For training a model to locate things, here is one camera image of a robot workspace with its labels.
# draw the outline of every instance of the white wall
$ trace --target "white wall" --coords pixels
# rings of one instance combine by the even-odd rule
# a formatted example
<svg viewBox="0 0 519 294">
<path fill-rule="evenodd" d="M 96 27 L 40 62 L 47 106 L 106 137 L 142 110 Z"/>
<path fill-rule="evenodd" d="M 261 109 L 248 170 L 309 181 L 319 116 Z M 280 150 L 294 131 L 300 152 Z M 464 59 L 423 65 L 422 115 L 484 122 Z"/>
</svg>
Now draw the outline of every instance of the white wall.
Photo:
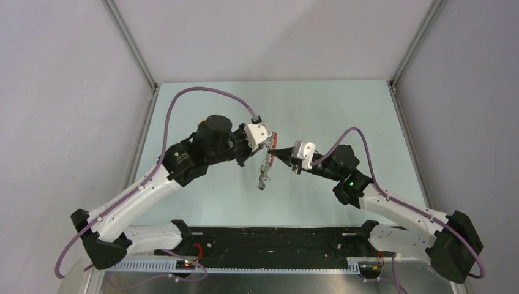
<svg viewBox="0 0 519 294">
<path fill-rule="evenodd" d="M 431 199 L 482 238 L 476 293 L 517 292 L 517 15 L 518 1 L 448 1 L 397 85 Z"/>
<path fill-rule="evenodd" d="M 390 79 L 431 0 L 116 1 L 163 81 Z"/>
<path fill-rule="evenodd" d="M 70 213 L 121 191 L 151 93 L 101 1 L 3 1 L 0 37 L 0 292 L 54 293 Z"/>
</svg>

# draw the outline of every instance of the gray wall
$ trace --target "gray wall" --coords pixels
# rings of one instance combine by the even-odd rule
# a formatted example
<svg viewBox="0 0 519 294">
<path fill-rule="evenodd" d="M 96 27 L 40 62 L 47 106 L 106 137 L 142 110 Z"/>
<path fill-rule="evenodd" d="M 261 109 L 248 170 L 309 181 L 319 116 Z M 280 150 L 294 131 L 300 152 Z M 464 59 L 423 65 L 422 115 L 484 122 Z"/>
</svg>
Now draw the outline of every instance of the gray wall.
<svg viewBox="0 0 519 294">
<path fill-rule="evenodd" d="M 517 287 L 518 15 L 514 0 L 449 1 L 397 85 L 433 204 L 482 238 L 476 293 Z"/>
<path fill-rule="evenodd" d="M 70 213 L 121 191 L 150 92 L 101 1 L 1 5 L 0 293 L 55 293 Z"/>
</svg>

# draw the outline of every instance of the robotic arm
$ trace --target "robotic arm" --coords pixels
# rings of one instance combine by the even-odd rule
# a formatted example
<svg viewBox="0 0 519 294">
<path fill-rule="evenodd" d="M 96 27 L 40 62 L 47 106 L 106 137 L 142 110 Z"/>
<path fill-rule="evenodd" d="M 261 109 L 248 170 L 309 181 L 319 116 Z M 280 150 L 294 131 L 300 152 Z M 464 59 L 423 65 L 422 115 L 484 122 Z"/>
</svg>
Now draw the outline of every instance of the robotic arm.
<svg viewBox="0 0 519 294">
<path fill-rule="evenodd" d="M 422 213 L 417 209 L 419 205 L 404 202 L 395 193 L 382 190 L 372 178 L 373 173 L 369 177 L 357 169 L 359 160 L 350 145 L 338 145 L 328 156 L 323 156 L 315 152 L 315 144 L 297 141 L 293 148 L 269 150 L 269 154 L 278 157 L 296 174 L 304 171 L 338 182 L 333 192 L 340 203 L 379 214 L 405 228 L 366 221 L 357 236 L 368 239 L 376 250 L 399 252 L 423 260 L 441 276 L 456 283 L 463 283 L 470 275 L 476 260 L 455 234 L 461 235 L 477 255 L 483 245 L 467 215 L 459 211 L 448 215 L 426 208 Z"/>
<path fill-rule="evenodd" d="M 205 175 L 210 165 L 236 160 L 243 167 L 244 162 L 272 136 L 268 123 L 261 119 L 254 124 L 241 124 L 234 132 L 231 129 L 228 118 L 208 117 L 198 125 L 195 133 L 168 148 L 161 166 L 147 182 L 144 180 L 155 166 L 110 202 L 90 212 L 79 209 L 71 215 L 78 232 L 95 222 L 81 239 L 98 270 L 112 267 L 129 254 L 160 248 L 182 252 L 191 247 L 192 234 L 182 220 L 158 226 L 129 225 L 159 200 Z M 101 216 L 134 189 L 138 192 Z"/>
</svg>

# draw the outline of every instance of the light blue tabletop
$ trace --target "light blue tabletop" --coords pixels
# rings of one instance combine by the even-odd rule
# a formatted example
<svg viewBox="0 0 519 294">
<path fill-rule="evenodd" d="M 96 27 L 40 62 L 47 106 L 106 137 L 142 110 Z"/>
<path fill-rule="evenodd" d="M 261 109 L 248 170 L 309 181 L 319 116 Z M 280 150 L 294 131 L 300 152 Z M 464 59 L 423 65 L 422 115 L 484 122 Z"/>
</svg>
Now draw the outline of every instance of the light blue tabletop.
<svg viewBox="0 0 519 294">
<path fill-rule="evenodd" d="M 420 191 L 411 157 L 384 80 L 355 81 L 248 81 L 215 83 L 163 83 L 137 178 L 156 162 L 162 145 L 164 120 L 173 96 L 184 88 L 207 86 L 233 93 L 278 132 L 278 148 L 296 140 L 311 141 L 324 154 L 348 127 L 365 134 L 380 185 L 420 205 Z M 170 121 L 168 145 L 187 138 L 197 124 L 212 114 L 228 117 L 233 130 L 250 123 L 250 115 L 234 100 L 209 92 L 182 96 Z M 360 137 L 351 133 L 343 141 L 353 147 L 359 170 L 369 175 Z M 387 219 L 342 205 L 334 196 L 335 182 L 302 173 L 295 175 L 278 160 L 269 172 L 264 191 L 256 188 L 265 150 L 246 161 L 209 167 L 207 175 L 157 203 L 135 224 L 154 225 L 182 219 L 192 226 L 330 226 L 362 225 L 367 219 Z"/>
</svg>

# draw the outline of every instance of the perforated metal strip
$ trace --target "perforated metal strip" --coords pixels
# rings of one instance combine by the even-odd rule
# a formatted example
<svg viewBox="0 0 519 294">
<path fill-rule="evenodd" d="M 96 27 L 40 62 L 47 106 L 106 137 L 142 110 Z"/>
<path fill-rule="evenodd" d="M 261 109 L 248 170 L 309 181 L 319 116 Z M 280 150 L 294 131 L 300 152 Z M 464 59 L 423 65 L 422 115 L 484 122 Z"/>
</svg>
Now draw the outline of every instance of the perforated metal strip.
<svg viewBox="0 0 519 294">
<path fill-rule="evenodd" d="M 128 271 L 145 273 L 186 273 L 190 269 L 176 269 L 173 259 L 125 259 L 107 271 Z M 207 268 L 208 273 L 220 274 L 359 274 L 359 263 L 348 261 L 345 269 L 247 269 L 247 268 Z"/>
</svg>

